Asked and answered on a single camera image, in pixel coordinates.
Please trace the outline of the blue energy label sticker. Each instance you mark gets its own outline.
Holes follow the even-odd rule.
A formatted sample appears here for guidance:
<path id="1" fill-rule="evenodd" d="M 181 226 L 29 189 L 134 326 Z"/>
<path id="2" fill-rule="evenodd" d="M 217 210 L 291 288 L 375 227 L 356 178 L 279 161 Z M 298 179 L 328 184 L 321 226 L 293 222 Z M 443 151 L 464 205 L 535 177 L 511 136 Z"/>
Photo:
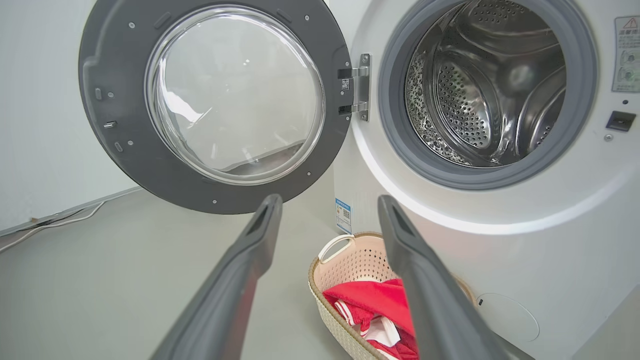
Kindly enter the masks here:
<path id="1" fill-rule="evenodd" d="M 346 234 L 352 234 L 352 208 L 338 198 L 334 199 L 334 205 L 336 209 L 336 226 Z"/>

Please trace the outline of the white front-load washing machine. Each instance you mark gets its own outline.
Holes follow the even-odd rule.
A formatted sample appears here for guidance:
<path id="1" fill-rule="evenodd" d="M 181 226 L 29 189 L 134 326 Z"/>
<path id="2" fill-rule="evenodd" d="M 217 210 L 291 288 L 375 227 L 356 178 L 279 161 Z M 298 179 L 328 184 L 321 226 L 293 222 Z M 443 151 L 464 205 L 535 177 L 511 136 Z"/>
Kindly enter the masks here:
<path id="1" fill-rule="evenodd" d="M 535 317 L 496 334 L 513 357 L 640 360 L 640 93 L 612 91 L 640 0 L 327 3 L 369 70 L 334 162 L 352 234 L 393 196 L 475 302 Z"/>

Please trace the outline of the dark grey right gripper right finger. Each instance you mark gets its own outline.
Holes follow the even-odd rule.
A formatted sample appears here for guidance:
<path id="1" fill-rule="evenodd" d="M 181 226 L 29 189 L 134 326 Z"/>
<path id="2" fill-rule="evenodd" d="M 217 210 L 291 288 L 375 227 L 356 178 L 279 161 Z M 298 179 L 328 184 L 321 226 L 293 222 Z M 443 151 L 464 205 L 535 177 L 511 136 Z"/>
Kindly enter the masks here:
<path id="1" fill-rule="evenodd" d="M 390 268 L 402 279 L 420 360 L 510 360 L 400 203 L 377 199 Z"/>

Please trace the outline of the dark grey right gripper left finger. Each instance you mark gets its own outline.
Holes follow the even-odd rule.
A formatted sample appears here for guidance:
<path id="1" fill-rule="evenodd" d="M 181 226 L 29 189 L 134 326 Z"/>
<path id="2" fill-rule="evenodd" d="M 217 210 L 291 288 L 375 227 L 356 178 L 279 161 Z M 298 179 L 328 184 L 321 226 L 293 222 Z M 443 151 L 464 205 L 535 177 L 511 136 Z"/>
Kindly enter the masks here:
<path id="1" fill-rule="evenodd" d="M 150 360 L 240 360 L 258 280 L 273 262 L 281 219 L 281 196 L 266 196 Z"/>

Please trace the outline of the round grey glass washer door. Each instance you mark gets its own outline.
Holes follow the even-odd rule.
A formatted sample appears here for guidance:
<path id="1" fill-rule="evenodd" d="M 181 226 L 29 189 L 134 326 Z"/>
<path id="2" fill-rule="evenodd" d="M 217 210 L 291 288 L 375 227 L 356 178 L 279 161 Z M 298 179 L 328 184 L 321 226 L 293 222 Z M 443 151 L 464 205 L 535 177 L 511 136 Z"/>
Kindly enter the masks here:
<path id="1" fill-rule="evenodd" d="M 140 187 L 251 214 L 331 166 L 370 71 L 324 0 L 96 0 L 78 52 L 87 120 Z"/>

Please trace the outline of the cream perforated laundry basket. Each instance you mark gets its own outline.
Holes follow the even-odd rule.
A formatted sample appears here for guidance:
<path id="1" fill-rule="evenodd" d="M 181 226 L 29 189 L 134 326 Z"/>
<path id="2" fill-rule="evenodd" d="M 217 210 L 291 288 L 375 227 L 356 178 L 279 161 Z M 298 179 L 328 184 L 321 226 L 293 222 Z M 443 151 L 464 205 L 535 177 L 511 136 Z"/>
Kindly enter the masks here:
<path id="1" fill-rule="evenodd" d="M 384 240 L 376 232 L 338 235 L 322 248 L 308 271 L 308 285 L 327 330 L 353 360 L 388 360 L 377 352 L 329 304 L 323 292 L 352 281 L 401 279 L 387 260 Z"/>

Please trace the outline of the grey warning label sticker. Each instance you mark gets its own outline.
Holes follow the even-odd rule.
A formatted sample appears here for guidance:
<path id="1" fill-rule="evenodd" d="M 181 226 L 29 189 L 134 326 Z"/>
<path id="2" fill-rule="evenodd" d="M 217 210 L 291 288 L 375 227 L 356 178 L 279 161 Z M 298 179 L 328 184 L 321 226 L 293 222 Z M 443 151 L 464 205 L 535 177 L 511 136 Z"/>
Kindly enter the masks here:
<path id="1" fill-rule="evenodd" d="M 640 93 L 640 15 L 615 18 L 612 91 Z"/>

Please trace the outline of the round white filter cover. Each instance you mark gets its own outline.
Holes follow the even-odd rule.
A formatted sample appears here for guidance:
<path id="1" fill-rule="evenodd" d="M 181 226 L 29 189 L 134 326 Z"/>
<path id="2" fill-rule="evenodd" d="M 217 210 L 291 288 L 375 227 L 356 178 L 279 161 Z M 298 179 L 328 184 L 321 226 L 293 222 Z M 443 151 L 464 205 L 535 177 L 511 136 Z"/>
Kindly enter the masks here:
<path id="1" fill-rule="evenodd" d="M 508 342 L 518 345 L 538 338 L 540 328 L 537 320 L 518 301 L 485 292 L 475 299 L 475 303 L 489 328 Z"/>

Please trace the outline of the red and white garment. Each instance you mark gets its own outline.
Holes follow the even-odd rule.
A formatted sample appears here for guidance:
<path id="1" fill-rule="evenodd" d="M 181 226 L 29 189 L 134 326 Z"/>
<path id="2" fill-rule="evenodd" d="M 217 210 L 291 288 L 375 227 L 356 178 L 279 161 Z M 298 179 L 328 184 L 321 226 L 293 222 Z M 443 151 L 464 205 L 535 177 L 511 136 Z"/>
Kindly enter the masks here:
<path id="1" fill-rule="evenodd" d="M 400 278 L 351 281 L 323 292 L 334 310 L 388 360 L 419 360 L 416 333 Z"/>

